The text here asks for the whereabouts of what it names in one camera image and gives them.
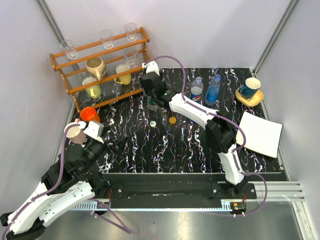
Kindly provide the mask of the white green bottle cap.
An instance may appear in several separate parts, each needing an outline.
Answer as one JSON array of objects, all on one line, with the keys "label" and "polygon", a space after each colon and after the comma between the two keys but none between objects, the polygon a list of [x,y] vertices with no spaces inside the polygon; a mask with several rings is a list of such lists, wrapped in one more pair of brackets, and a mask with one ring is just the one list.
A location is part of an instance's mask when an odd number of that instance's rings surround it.
[{"label": "white green bottle cap", "polygon": [[150,122],[150,126],[151,127],[155,127],[157,124],[156,124],[156,122],[154,121],[154,120],[152,120],[151,122]]}]

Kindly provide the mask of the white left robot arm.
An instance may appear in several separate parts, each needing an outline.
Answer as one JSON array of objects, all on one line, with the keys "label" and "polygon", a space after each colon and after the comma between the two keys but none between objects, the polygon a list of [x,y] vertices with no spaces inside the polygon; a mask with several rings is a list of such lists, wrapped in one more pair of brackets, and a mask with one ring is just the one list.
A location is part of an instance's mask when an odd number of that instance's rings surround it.
[{"label": "white left robot arm", "polygon": [[85,148],[75,146],[70,153],[62,151],[22,206],[1,215],[5,227],[1,238],[36,240],[55,220],[83,201],[110,199],[112,185],[102,173],[90,169],[105,154],[121,155],[128,139],[92,139]]}]

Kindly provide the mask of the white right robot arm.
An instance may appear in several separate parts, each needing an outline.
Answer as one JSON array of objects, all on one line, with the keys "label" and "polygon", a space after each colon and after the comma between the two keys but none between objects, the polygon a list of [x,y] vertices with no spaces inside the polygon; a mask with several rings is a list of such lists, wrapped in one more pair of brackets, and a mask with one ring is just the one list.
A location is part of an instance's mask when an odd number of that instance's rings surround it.
[{"label": "white right robot arm", "polygon": [[205,130],[207,146],[220,158],[227,185],[228,195],[239,198],[245,192],[248,181],[241,168],[236,151],[236,127],[220,112],[196,103],[181,92],[168,88],[165,81],[155,72],[139,78],[144,93],[161,108],[170,109],[200,125]]}]

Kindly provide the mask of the green label water bottle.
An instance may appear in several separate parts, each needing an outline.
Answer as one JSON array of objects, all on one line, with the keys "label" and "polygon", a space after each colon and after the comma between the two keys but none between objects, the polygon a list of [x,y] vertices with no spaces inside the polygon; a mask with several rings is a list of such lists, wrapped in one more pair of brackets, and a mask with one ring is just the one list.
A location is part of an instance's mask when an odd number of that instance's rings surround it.
[{"label": "green label water bottle", "polygon": [[147,107],[151,111],[157,111],[159,106],[153,101],[153,99],[150,96],[147,96]]}]

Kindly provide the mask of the clear blue water bottle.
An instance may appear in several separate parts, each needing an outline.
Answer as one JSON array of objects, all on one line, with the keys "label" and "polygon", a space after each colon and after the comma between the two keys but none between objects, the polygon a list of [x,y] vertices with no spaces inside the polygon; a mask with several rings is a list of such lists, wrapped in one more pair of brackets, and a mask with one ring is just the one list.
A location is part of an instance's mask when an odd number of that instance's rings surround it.
[{"label": "clear blue water bottle", "polygon": [[205,103],[208,106],[212,106],[216,103],[219,96],[220,86],[221,86],[221,75],[216,74],[210,80],[210,83],[206,92]]}]

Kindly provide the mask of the orange bottle cap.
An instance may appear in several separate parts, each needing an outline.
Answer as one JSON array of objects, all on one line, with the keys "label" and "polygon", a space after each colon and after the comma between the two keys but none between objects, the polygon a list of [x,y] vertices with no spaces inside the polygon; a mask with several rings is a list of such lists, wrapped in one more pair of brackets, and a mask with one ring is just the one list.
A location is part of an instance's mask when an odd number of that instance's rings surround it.
[{"label": "orange bottle cap", "polygon": [[177,122],[177,119],[175,118],[175,117],[170,117],[169,118],[169,123],[171,124],[171,125],[174,125],[174,124],[176,124],[176,122]]}]

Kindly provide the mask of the Pepsi bottle blue cap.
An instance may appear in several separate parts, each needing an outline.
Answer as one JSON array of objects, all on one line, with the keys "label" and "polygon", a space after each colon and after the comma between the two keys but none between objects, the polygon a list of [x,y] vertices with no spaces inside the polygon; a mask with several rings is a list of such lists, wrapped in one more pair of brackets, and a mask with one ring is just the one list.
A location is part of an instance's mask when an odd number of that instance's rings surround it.
[{"label": "Pepsi bottle blue cap", "polygon": [[190,87],[190,99],[196,103],[199,103],[202,98],[204,85],[203,85],[203,78],[198,76],[192,82]]}]

